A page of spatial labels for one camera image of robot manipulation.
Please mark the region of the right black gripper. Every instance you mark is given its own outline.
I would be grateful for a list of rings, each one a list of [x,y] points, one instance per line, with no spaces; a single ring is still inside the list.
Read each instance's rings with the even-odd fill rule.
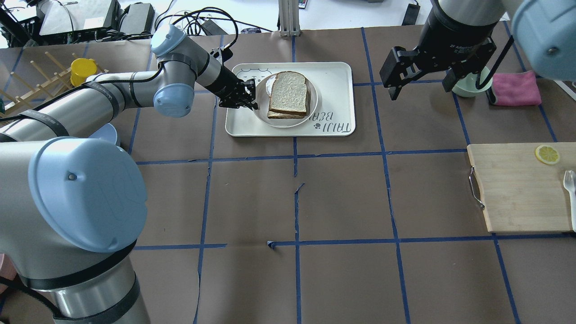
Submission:
[[[496,49],[491,39],[495,25],[470,25],[444,9],[432,9],[418,45],[412,50],[393,47],[380,69],[390,99],[396,101],[404,86],[432,72],[446,71],[442,86],[448,93],[459,80],[481,71]]]

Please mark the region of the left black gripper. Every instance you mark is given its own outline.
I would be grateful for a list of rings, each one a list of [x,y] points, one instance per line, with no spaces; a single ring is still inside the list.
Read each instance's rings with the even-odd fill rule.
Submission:
[[[221,64],[220,72],[208,90],[219,99],[219,106],[223,108],[238,109],[246,107],[258,110],[256,102],[257,85],[255,79],[240,79],[223,63],[224,55],[220,48],[212,49],[210,55]]]

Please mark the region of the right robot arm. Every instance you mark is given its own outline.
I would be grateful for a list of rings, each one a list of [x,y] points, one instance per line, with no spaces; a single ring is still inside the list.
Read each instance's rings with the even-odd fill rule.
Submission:
[[[482,69],[497,49],[493,30],[508,16],[509,38],[488,77]],[[444,91],[475,76],[484,86],[516,45],[538,76],[574,81],[576,3],[573,0],[434,0],[413,49],[395,46],[380,69],[392,100],[401,89],[432,72],[445,72]]]

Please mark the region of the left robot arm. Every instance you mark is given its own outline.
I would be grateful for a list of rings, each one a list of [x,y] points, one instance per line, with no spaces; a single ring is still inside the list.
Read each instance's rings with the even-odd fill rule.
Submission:
[[[91,135],[130,108],[183,117],[195,84],[221,107],[258,109],[255,80],[178,27],[160,27],[151,51],[156,71],[89,76],[1,129],[1,253],[20,277],[1,285],[56,324],[151,322],[129,257],[147,218],[144,180],[124,149]]]

